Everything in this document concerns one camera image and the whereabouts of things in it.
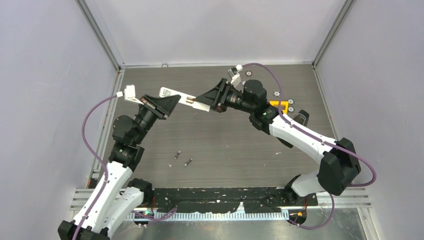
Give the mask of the white remote control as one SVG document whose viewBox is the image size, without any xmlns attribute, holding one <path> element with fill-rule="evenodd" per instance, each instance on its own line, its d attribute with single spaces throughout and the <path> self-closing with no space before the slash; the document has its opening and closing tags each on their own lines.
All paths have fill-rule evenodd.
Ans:
<svg viewBox="0 0 424 240">
<path fill-rule="evenodd" d="M 162 98 L 175 96 L 175 95 L 181 96 L 180 100 L 178 101 L 180 104 L 192 107 L 193 109 L 205 111 L 205 112 L 209 112 L 211 109 L 209 105 L 201 103 L 201 102 L 197 102 L 195 96 L 192 96 L 180 91 L 176 91 L 167 87 L 161 87 L 159 90 L 159 96 Z"/>
</svg>

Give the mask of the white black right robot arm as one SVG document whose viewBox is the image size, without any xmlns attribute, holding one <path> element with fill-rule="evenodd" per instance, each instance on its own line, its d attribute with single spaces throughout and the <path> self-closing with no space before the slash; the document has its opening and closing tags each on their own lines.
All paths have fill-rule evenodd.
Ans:
<svg viewBox="0 0 424 240">
<path fill-rule="evenodd" d="M 277 138 L 286 146 L 296 147 L 319 164 L 319 170 L 295 176 L 285 187 L 285 198 L 299 205 L 307 195 L 319 192 L 339 196 L 361 172 L 353 143 L 320 135 L 283 114 L 267 100 L 267 91 L 259 80 L 248 80 L 237 90 L 225 78 L 213 89 L 195 97 L 211 110 L 223 113 L 227 108 L 249 114 L 259 131 Z"/>
</svg>

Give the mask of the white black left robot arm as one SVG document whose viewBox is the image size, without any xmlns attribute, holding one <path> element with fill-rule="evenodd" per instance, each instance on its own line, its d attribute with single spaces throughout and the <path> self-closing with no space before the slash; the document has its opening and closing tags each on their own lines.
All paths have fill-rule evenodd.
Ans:
<svg viewBox="0 0 424 240">
<path fill-rule="evenodd" d="M 103 176 L 81 210 L 71 221 L 58 227 L 61 240 L 110 240 L 128 215 L 138 206 L 148 207 L 154 199 L 152 184 L 129 178 L 144 154 L 141 142 L 157 120 L 166 120 L 180 95 L 135 98 L 134 117 L 121 115 L 112 124 L 115 141 L 108 162 L 103 160 Z"/>
</svg>

